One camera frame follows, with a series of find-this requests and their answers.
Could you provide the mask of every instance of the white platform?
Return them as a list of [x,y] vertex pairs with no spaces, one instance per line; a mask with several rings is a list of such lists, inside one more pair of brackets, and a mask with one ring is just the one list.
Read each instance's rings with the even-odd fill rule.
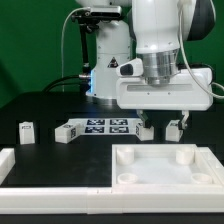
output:
[[[123,149],[128,163],[119,165],[117,151]],[[189,151],[193,152],[190,160]],[[180,156],[179,162],[183,160],[188,165],[177,162],[177,152],[186,152],[187,157]],[[1,188],[0,213],[224,212],[224,167],[208,148],[113,145],[112,154],[112,187]],[[133,174],[137,179],[129,179],[129,184],[120,183],[118,177],[123,173]],[[201,182],[193,183],[194,173],[203,173],[212,182],[202,178]]]

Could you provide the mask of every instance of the green backdrop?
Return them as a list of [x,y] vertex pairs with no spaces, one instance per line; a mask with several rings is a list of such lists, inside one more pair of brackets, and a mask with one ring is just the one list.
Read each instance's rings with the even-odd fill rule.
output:
[[[190,62],[216,68],[224,84],[224,1],[214,0],[217,24],[203,41],[186,43]],[[41,91],[61,77],[60,42],[65,18],[79,7],[74,0],[0,1],[0,107],[17,95]],[[91,64],[95,63],[94,36],[88,37]],[[81,72],[77,24],[69,22],[65,36],[65,75]]]

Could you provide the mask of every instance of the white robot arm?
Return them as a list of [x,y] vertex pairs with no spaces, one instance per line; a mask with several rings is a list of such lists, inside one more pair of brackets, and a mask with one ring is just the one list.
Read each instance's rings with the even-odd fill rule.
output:
[[[113,11],[113,6],[130,6],[128,0],[77,0],[84,6],[97,10],[101,15]],[[99,29],[96,30],[96,49],[97,63],[91,71],[90,89],[86,93],[90,101],[101,104],[116,103],[116,82],[118,76],[116,68],[130,60],[131,38],[129,36],[128,24],[116,19],[97,24]]]
[[[133,0],[131,34],[136,38],[140,63],[117,68],[117,101],[121,108],[151,110],[206,110],[212,97],[179,71],[176,59],[182,26],[184,40],[203,39],[214,27],[215,10],[211,0]],[[195,71],[202,85],[211,91],[209,69]]]

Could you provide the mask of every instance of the metal part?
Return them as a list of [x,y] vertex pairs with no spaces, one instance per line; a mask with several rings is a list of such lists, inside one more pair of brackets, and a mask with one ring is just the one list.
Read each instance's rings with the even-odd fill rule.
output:
[[90,16],[90,12],[86,12],[85,13],[85,16]]
[[189,117],[189,111],[182,111],[182,115],[184,116],[181,121],[178,123],[178,128],[179,130],[186,130],[188,125],[187,125],[187,119]]
[[79,74],[79,78],[81,80],[90,80],[91,79],[91,75],[89,73],[82,73],[82,74]]
[[151,120],[149,119],[149,117],[148,117],[148,115],[146,114],[145,111],[137,110],[137,115],[142,120],[144,128],[151,128],[152,127]]
[[138,54],[143,61],[145,80],[150,85],[168,84],[170,77],[178,73],[176,66],[178,50]]

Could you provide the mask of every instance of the black table surface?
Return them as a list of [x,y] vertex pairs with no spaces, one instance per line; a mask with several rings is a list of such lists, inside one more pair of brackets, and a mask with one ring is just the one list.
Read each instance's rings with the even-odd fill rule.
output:
[[[69,144],[55,143],[54,129],[71,118],[137,118],[134,110],[92,104],[74,93],[26,93],[0,109],[0,150],[15,148],[16,165],[1,187],[110,187],[112,144],[174,144],[165,141],[170,120],[177,111],[148,111],[155,127],[153,141],[134,135],[80,136]],[[190,112],[188,129],[178,144],[209,147],[224,162],[224,105]],[[36,143],[20,145],[18,124],[35,124]],[[123,214],[123,215],[13,215],[0,223],[224,223],[224,214]]]

